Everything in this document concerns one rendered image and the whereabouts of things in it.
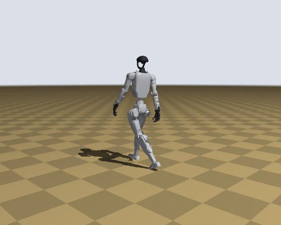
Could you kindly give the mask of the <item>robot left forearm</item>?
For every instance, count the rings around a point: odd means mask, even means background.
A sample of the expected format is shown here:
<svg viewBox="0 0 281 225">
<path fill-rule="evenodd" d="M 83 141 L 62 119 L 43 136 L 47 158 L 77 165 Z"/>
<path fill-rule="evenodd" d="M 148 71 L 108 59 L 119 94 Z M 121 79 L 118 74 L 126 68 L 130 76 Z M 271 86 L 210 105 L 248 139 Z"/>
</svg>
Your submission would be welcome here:
<svg viewBox="0 0 281 225">
<path fill-rule="evenodd" d="M 122 99 L 125 97 L 124 91 L 125 91 L 125 89 L 122 88 L 121 91 L 120 91 L 120 94 L 119 94 L 118 98 L 117 98 L 116 101 L 114 102 L 114 105 L 115 105 L 115 104 L 118 104 L 118 106 L 119 106 L 119 104 L 121 103 Z"/>
</svg>

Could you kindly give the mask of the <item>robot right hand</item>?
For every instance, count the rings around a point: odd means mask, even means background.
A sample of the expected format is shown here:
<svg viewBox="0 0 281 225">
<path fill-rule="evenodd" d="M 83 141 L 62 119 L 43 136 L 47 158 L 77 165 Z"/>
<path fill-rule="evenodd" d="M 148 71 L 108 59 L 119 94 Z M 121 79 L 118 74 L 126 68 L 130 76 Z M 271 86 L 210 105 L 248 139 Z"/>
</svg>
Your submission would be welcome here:
<svg viewBox="0 0 281 225">
<path fill-rule="evenodd" d="M 153 122 L 157 122 L 158 120 L 160 120 L 160 113 L 159 113 L 159 111 L 160 111 L 160 107 L 158 106 L 158 109 L 155 110 L 155 116 L 153 117 L 153 119 L 155 118 L 155 120 Z"/>
</svg>

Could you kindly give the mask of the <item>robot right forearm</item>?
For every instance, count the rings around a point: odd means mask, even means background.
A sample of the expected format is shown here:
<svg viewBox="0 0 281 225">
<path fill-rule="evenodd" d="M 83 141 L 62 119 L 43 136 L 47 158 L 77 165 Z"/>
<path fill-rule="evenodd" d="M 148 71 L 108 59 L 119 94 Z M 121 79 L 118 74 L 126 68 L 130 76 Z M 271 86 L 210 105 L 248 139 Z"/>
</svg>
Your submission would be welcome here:
<svg viewBox="0 0 281 225">
<path fill-rule="evenodd" d="M 157 92 L 156 92 L 157 93 Z M 154 106 L 155 106 L 155 110 L 158 109 L 158 106 L 159 106 L 159 101 L 158 101 L 158 94 L 157 96 L 154 96 L 153 97 L 153 100 L 154 100 Z M 160 106 L 159 106 L 160 107 Z"/>
</svg>

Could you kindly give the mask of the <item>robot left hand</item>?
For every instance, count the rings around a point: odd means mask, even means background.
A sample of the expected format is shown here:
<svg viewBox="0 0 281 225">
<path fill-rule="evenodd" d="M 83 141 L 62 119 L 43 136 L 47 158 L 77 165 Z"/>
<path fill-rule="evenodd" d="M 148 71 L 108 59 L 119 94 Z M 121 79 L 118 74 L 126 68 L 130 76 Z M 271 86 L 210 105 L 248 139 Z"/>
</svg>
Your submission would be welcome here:
<svg viewBox="0 0 281 225">
<path fill-rule="evenodd" d="M 118 107 L 118 104 L 115 104 L 114 107 L 113 107 L 113 115 L 114 116 L 117 116 L 117 114 L 116 114 L 117 112 L 115 112 L 116 111 L 116 107 Z"/>
</svg>

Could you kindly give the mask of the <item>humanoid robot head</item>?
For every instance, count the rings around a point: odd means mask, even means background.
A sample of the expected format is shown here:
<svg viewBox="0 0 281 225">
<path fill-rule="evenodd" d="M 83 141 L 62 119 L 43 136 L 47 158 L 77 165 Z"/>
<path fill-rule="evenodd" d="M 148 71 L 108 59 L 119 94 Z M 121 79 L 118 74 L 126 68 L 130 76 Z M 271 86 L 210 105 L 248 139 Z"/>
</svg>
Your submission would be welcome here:
<svg viewBox="0 0 281 225">
<path fill-rule="evenodd" d="M 139 67 L 139 65 L 138 65 L 139 62 L 141 62 L 141 64 L 143 64 L 142 67 Z M 144 68 L 146 62 L 148 62 L 148 58 L 146 56 L 140 56 L 137 58 L 137 67 L 138 67 L 138 69 L 140 69 L 139 72 L 147 73 Z"/>
</svg>

